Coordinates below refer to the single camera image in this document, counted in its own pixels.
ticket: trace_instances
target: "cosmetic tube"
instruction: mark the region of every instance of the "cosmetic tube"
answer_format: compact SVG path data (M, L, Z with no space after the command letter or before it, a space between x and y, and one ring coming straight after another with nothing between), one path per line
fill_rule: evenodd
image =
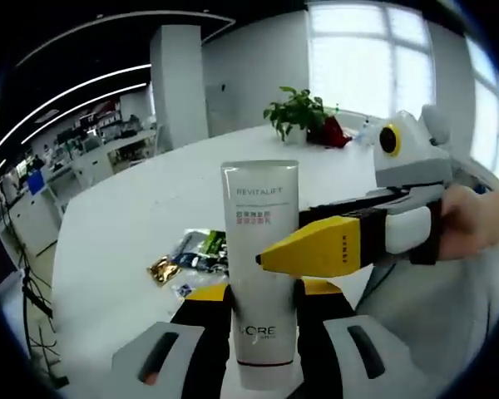
M279 389L292 375L294 278L264 271L255 256L298 228L298 162L227 162L221 172L241 383L246 389Z

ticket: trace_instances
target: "black cable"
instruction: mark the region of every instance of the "black cable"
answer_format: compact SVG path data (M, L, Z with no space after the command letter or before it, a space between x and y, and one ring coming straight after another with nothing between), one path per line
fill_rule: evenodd
M52 345L48 345L46 343L44 345L42 345L40 342L36 341L35 339L33 339L31 337L30 337L30 339L32 340L34 346L36 346L36 347L55 347L55 346L57 346L57 341L54 341Z
M53 333L55 334L56 333L56 329L53 327L53 321L50 318L48 318L48 324L50 324L50 328L52 329Z
M17 249L21 253L21 257L23 255L24 255L24 257L26 257L26 253L24 252L24 246L22 245L21 240L18 238L17 232L15 231L15 228L13 226L13 221L11 219L11 214L9 213L8 203L6 201L6 204L5 204L6 212L4 212L4 203L2 202L1 198L0 198L0 208L2 210L2 220L3 220L4 227L9 232L9 234L14 238L15 244L17 246Z
M27 296L22 299L22 320L24 322L24 335L26 336L27 354L32 357L32 344L30 343L30 330L27 326Z
M53 375L52 373L52 370L50 368L50 362L48 361L48 356L47 356L47 351L46 351L46 348L44 347L44 341L42 340L42 330L41 330L41 326L38 326L39 327L39 337L41 338L41 343L42 343L42 356L44 357L44 362L47 364L47 370L48 370L48 375L50 376L50 379L53 380L55 379L55 376Z
M37 285L37 283L35 283L35 281L33 281L33 278L30 278L27 283L28 284L33 284L35 286L35 288L37 289L37 292L39 293L39 296L38 296L39 299L43 300L44 302L46 302L50 306L52 306L52 302L50 302L48 299L44 298L44 295L42 295L41 289L39 288L39 286Z
M56 351L54 351L52 348L53 346L51 345L42 345L41 343L37 342L36 340L34 340L33 338L30 338L32 340L32 342L34 342L34 347L40 347L41 349L47 349L48 351L50 351L51 353L53 353L54 355L56 355L57 357L60 357L61 355L59 355L59 353L57 353Z
M24 259L24 252L22 252L22 253L20 254L20 258L18 258L17 270L19 270L19 269L20 269L20 263L23 261L23 259Z
M396 264L398 264L397 262L395 264L393 264L392 266L390 266L390 268L388 268L388 271L387 273L381 277L381 279L379 281L377 281L377 284L375 284L375 286L370 289L370 291L368 293L365 293L363 294L363 296L360 298L360 300L358 301L357 303L357 308L377 289L379 288L379 286L383 283L384 280L387 279L387 277L390 275L390 273L395 269L396 267Z
M32 272L33 276L34 276L37 280L39 280L41 283L43 283L43 284L44 284L44 285L46 285L47 287L52 288L52 286L51 286L49 283L47 283L47 282L46 282L46 281L44 281L42 278L40 278L39 276L37 276L37 275L33 272L33 269L31 270L31 272Z
M23 284L22 292L41 312L45 313L49 318L53 317L52 309L39 299L39 297L27 286L27 283Z

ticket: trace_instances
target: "white table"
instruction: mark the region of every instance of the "white table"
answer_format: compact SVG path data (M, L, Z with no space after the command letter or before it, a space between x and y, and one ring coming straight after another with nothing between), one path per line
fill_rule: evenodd
M96 392L116 350L151 324L169 321L180 306L171 286L183 277L159 288L146 268L185 229L224 229L220 164L266 159L299 161L301 209L362 196L376 186L371 149L285 145L271 126L261 126L159 155L70 202L57 244L52 304L62 364L78 397ZM353 305L369 272L336 278ZM298 358L295 366L291 387L245 391L231 356L222 397L286 397L303 381Z
M102 148L104 151L109 154L110 152L114 150L119 150L122 147L125 147L126 145L137 143L139 141L143 140L148 140L151 137L154 137L156 135L156 131L140 131L136 135L133 135L132 137L127 137L125 139L116 139L113 141L108 142L105 144Z

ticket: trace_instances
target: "white cabinet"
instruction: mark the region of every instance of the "white cabinet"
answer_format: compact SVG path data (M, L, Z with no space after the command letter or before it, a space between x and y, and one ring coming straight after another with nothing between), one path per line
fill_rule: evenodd
M113 168L104 147L75 159L72 168L84 190L113 176Z
M37 256L57 241L59 216L45 189L35 195L26 193L9 214L20 240L31 255Z

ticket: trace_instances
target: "snack package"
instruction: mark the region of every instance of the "snack package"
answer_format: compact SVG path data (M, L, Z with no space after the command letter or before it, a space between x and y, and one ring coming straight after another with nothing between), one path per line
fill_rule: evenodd
M174 295L181 301L197 288L227 283L228 281L228 277L225 274L203 274L189 269L184 269L182 273L185 274L185 283L182 285L172 285L171 287Z
M182 268L228 274L225 232L188 229L170 254L170 261Z
M180 271L180 267L177 264L173 264L167 256L163 256L148 268L148 273L157 285L161 287Z

